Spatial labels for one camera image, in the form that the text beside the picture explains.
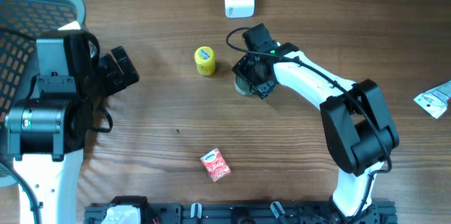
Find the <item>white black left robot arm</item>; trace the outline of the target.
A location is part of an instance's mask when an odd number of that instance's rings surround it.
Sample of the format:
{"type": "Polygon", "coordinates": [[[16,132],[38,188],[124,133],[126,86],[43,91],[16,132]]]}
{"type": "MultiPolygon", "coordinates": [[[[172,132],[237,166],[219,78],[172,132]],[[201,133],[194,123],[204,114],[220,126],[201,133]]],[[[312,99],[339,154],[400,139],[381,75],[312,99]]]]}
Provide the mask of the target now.
{"type": "Polygon", "coordinates": [[[6,116],[8,171],[20,186],[21,223],[75,223],[87,133],[112,129],[94,126],[94,114],[112,123],[103,101],[140,77],[122,46],[102,56],[86,30],[44,32],[35,44],[39,72],[6,116]]]}

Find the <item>yellow lidded jar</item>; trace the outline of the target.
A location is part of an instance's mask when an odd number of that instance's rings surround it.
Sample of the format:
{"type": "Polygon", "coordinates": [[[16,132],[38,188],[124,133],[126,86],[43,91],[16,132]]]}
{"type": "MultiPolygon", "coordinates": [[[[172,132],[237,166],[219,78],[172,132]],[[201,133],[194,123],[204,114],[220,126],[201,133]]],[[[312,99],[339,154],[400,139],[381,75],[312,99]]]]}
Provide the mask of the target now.
{"type": "Polygon", "coordinates": [[[194,53],[197,71],[201,75],[210,76],[216,71],[216,56],[209,46],[201,46],[194,53]]]}

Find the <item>silver tin can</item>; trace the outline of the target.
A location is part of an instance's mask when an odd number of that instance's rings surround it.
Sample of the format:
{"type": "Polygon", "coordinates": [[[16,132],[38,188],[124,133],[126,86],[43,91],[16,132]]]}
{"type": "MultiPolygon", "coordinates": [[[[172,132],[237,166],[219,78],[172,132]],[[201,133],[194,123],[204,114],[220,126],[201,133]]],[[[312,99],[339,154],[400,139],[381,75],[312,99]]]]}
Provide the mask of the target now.
{"type": "Polygon", "coordinates": [[[235,76],[235,90],[242,95],[245,96],[251,96],[252,95],[252,91],[251,91],[251,87],[249,85],[249,83],[247,83],[245,80],[243,80],[241,77],[239,76],[235,76]]]}

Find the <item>red tissue pack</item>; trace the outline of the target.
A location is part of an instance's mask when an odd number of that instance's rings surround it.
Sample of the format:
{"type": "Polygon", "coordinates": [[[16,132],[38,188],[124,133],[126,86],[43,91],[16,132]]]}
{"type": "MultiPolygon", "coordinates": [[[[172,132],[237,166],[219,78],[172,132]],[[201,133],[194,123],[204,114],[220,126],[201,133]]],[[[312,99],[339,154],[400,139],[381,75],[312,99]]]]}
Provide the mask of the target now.
{"type": "Polygon", "coordinates": [[[230,167],[217,148],[205,154],[200,160],[213,182],[231,173],[230,167]]]}

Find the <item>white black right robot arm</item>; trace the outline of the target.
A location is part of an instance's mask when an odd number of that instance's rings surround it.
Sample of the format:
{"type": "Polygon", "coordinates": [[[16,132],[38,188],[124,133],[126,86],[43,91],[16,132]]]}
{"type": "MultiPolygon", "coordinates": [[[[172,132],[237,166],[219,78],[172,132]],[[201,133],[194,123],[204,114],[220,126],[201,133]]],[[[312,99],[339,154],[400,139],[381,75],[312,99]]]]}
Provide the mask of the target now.
{"type": "Polygon", "coordinates": [[[380,87],[332,74],[294,44],[278,43],[262,23],[240,31],[246,47],[232,68],[236,90],[265,99],[282,85],[319,110],[328,152],[339,168],[332,212],[341,223],[359,222],[371,207],[376,176],[393,169],[390,154],[400,141],[380,87]]]}

